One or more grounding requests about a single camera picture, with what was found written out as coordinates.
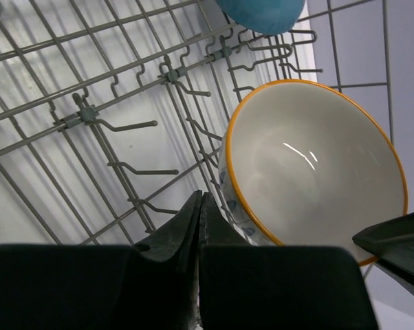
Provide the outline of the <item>plain blue bowl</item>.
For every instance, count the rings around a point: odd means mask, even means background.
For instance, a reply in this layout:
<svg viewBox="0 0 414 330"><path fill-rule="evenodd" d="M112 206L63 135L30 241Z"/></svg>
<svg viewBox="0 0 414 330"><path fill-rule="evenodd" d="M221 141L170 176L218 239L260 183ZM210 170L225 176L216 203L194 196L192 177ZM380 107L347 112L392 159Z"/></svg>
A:
<svg viewBox="0 0 414 330"><path fill-rule="evenodd" d="M215 3L239 25L266 35L290 31L305 7L304 0L216 0Z"/></svg>

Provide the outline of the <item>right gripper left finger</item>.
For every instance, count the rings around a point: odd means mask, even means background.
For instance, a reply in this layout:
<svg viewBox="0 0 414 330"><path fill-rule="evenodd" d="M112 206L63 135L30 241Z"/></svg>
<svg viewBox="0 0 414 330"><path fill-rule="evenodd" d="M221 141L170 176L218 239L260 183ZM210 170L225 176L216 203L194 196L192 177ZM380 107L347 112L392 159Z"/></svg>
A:
<svg viewBox="0 0 414 330"><path fill-rule="evenodd" d="M0 329L190 329L201 202L134 245L0 245Z"/></svg>

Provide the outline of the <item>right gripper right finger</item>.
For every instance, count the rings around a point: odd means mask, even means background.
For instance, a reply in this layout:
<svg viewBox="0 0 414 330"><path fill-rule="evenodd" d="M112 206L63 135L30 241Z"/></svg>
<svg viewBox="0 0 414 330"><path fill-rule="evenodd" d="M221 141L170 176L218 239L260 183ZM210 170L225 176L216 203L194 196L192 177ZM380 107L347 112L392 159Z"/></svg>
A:
<svg viewBox="0 0 414 330"><path fill-rule="evenodd" d="M377 329L360 268L339 247L255 247L209 192L199 216L205 329Z"/></svg>

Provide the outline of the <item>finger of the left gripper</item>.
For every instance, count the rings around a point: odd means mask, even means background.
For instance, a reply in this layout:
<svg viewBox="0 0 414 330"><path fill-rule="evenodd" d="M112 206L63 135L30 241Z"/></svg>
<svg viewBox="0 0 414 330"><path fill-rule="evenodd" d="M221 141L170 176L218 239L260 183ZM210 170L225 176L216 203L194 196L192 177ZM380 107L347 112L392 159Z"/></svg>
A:
<svg viewBox="0 0 414 330"><path fill-rule="evenodd" d="M378 257L378 266L414 295L414 212L365 228L352 240Z"/></svg>

